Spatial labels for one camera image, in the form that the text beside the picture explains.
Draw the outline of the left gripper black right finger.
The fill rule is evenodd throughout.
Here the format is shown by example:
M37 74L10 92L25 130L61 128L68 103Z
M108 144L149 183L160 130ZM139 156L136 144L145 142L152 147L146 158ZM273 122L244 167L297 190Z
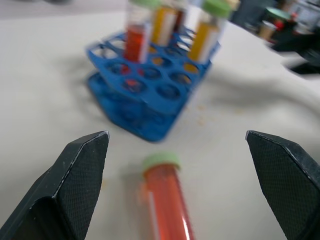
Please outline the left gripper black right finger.
M320 166L297 143L249 130L262 193L288 240L320 238Z

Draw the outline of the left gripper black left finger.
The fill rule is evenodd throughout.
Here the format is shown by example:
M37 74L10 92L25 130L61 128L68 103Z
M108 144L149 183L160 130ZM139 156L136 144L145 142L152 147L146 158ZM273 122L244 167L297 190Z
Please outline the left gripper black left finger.
M0 229L2 240L83 240L100 195L109 132L68 143Z

